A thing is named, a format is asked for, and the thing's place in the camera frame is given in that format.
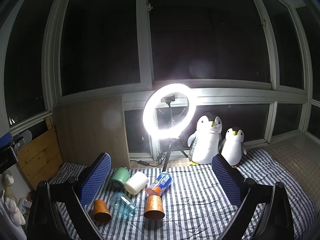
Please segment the blue orange Arctic Ocean cup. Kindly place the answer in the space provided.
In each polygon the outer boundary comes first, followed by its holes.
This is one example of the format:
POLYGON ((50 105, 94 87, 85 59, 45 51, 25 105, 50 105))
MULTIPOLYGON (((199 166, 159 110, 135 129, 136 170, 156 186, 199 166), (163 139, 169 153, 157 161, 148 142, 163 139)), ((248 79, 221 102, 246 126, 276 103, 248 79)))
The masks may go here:
POLYGON ((168 172, 162 172, 156 180, 146 189, 149 196, 159 197, 168 189, 172 183, 172 176, 168 172))

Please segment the small copper cup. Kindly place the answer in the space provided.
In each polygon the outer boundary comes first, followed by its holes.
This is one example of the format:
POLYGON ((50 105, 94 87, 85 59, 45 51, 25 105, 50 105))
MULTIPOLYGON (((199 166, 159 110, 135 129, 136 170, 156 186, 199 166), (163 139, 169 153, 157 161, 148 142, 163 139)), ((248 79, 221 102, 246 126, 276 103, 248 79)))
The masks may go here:
POLYGON ((93 220, 97 223, 108 223, 112 219, 106 203, 102 199, 97 199, 93 203, 93 220))

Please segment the green cup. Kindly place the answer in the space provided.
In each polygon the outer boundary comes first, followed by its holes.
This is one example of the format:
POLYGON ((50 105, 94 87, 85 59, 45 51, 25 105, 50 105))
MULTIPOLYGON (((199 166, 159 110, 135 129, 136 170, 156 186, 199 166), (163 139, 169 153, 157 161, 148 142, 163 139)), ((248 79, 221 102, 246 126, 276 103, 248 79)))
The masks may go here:
POLYGON ((125 166, 117 168, 111 177, 110 183, 113 189, 122 190, 129 179, 129 169, 125 166))

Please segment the white cream cup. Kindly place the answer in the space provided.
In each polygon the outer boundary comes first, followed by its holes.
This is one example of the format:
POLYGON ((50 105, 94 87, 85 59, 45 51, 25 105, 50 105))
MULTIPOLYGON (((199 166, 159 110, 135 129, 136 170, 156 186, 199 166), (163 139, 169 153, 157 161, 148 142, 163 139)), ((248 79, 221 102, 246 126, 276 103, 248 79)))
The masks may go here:
POLYGON ((132 195, 137 195, 148 184, 148 177, 140 171, 137 171, 124 184, 125 190, 132 195))

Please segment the large copper patterned cup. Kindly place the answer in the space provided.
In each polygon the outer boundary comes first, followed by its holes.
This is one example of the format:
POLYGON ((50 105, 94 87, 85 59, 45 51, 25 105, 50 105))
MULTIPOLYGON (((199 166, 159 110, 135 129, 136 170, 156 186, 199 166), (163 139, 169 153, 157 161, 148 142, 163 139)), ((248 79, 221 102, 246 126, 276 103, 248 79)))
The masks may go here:
POLYGON ((147 197, 144 217, 149 220, 161 220, 165 217, 160 196, 151 195, 147 197))

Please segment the small plush penguin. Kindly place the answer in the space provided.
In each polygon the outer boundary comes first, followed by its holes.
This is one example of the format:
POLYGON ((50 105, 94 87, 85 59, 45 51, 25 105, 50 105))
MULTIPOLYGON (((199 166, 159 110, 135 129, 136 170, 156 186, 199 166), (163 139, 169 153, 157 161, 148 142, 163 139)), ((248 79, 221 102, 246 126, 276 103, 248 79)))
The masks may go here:
POLYGON ((242 156, 247 154, 244 137, 242 129, 232 127, 227 130, 225 138, 219 143, 219 151, 231 167, 237 167, 242 156))

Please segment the wooden plank headboard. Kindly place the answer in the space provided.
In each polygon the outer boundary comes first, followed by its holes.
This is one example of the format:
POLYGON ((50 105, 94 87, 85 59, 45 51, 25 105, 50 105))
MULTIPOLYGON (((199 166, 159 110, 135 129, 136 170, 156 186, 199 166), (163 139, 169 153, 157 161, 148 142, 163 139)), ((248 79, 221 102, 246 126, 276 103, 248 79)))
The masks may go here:
POLYGON ((50 116, 44 120, 48 131, 26 144, 18 155, 18 166, 33 190, 40 181, 53 179, 63 165, 56 127, 50 116))

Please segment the clear blue glass jar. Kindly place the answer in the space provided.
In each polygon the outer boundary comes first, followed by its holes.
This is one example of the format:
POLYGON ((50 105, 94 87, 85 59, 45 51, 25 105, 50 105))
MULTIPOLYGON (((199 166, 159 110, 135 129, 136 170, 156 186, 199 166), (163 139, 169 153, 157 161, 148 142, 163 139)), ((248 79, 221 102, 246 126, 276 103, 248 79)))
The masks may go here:
POLYGON ((126 217, 134 217, 138 207, 123 192, 116 192, 110 198, 110 206, 126 217))

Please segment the large plush penguin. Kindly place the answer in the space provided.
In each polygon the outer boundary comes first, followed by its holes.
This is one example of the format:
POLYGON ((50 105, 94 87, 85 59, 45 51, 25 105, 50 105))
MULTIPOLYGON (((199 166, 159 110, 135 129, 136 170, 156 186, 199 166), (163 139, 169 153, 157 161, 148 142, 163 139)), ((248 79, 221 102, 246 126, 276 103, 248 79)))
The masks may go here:
POLYGON ((212 162, 214 155, 219 153, 219 142, 221 141, 222 120, 216 116, 214 121, 209 121, 206 115, 199 118, 196 131, 187 140, 189 150, 189 161, 199 165, 212 162))

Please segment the light beige wooden board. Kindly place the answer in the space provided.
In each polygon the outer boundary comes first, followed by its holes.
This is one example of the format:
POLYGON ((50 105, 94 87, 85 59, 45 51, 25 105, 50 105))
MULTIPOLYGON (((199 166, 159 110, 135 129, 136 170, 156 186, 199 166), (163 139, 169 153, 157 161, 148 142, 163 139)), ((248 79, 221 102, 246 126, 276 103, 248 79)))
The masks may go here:
POLYGON ((112 167, 130 168, 121 96, 64 103, 53 117, 63 161, 89 166, 108 153, 112 167))

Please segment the black power strip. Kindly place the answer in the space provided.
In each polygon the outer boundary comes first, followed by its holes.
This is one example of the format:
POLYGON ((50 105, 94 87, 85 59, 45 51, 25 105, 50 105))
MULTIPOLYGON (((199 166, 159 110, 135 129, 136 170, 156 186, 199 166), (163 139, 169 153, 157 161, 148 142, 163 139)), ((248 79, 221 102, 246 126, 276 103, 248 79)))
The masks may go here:
POLYGON ((133 160, 133 159, 131 159, 131 161, 133 161, 133 162, 135 162, 135 163, 137 163, 139 165, 146 166, 146 167, 148 167, 148 166, 150 166, 150 167, 159 167, 159 164, 158 165, 152 165, 149 162, 143 161, 143 160, 133 160))

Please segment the striped blue white bedsheet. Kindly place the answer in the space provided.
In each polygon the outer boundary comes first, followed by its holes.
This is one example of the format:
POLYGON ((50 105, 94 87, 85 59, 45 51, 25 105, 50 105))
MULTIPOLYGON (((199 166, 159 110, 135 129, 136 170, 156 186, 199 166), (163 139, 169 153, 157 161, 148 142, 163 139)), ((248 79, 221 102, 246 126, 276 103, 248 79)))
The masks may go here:
MULTIPOLYGON (((280 163, 263 149, 254 148, 243 157, 239 171, 259 184, 281 181, 291 205, 295 239, 311 229, 316 210, 311 198, 280 163)), ((129 218, 111 209, 112 219, 98 224, 104 239, 217 239, 237 208, 230 204, 210 165, 171 167, 172 184, 162 195, 162 220, 144 218, 146 192, 131 200, 137 213, 129 218)))

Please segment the black tripod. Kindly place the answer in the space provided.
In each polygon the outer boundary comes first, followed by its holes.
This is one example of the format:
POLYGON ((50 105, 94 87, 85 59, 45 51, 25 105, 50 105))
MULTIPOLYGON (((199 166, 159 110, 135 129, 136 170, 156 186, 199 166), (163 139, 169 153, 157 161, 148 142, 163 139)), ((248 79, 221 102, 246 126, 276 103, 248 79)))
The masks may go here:
POLYGON ((168 167, 168 163, 173 151, 178 151, 183 154, 184 157, 188 158, 188 155, 184 151, 184 146, 180 138, 170 139, 169 146, 158 153, 158 157, 156 159, 159 166, 162 166, 162 171, 165 172, 168 167))

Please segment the white window frame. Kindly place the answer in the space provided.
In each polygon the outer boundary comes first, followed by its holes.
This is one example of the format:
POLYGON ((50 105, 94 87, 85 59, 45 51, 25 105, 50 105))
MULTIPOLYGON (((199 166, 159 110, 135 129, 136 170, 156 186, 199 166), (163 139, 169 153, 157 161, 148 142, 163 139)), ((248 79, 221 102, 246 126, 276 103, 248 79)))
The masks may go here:
POLYGON ((248 146, 319 140, 319 2, 1 1, 1 134, 121 96, 129 157, 155 158, 169 139, 147 133, 143 109, 171 83, 197 97, 183 141, 202 114, 243 129, 248 146))

